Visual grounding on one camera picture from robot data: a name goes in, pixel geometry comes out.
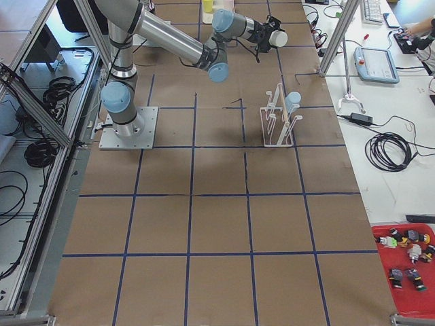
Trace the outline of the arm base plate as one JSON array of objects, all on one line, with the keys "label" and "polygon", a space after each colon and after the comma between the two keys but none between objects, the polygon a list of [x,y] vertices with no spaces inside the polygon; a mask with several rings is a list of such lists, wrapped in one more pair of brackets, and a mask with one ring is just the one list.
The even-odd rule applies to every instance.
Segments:
[{"label": "arm base plate", "polygon": [[158,107],[137,107],[135,120],[126,125],[115,124],[107,115],[99,142],[102,150],[151,150],[154,146]]}]

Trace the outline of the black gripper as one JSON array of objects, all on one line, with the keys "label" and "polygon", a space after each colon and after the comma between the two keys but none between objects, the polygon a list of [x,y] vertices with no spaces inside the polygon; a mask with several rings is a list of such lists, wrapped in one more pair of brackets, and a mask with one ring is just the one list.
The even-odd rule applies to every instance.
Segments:
[{"label": "black gripper", "polygon": [[268,21],[265,23],[254,21],[253,43],[256,44],[257,53],[268,53],[273,48],[268,43],[271,33],[275,30],[281,30],[280,20],[271,15],[268,15],[267,19]]}]

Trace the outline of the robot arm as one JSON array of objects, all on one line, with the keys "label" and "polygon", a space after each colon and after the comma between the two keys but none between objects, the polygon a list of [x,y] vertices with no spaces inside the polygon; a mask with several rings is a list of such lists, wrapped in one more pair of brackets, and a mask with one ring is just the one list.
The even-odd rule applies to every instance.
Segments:
[{"label": "robot arm", "polygon": [[262,139],[256,117],[255,95],[268,71],[260,60],[284,46],[288,40],[280,22],[268,17],[265,22],[230,10],[218,10],[206,41],[199,41],[157,17],[151,1],[97,1],[97,8],[109,23],[113,69],[103,94],[128,90],[127,107],[109,107],[114,132],[131,139],[148,132],[139,123],[139,73],[156,76],[152,102],[162,105],[171,124],[158,124],[156,144],[186,146],[181,127],[193,123],[193,105],[188,93],[199,93],[201,108],[242,101],[240,142],[246,146]]}]

